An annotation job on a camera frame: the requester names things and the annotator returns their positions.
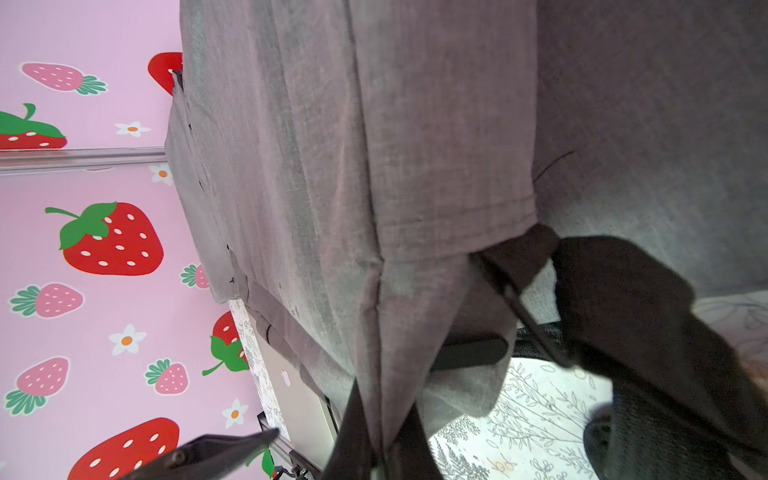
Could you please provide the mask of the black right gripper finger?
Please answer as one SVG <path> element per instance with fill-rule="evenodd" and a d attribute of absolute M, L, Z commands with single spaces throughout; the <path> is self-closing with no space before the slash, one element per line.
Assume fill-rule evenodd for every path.
<path fill-rule="evenodd" d="M 279 436 L 278 428 L 246 436 L 205 434 L 164 452 L 124 479 L 224 479 L 268 450 Z"/>

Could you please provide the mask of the silver laptop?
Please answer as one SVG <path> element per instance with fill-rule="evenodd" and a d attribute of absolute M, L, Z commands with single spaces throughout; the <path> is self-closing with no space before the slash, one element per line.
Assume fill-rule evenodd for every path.
<path fill-rule="evenodd" d="M 260 337 L 257 345 L 262 358 L 259 392 L 268 425 L 280 429 L 287 447 L 324 470 L 337 438 L 329 405 L 273 347 Z"/>

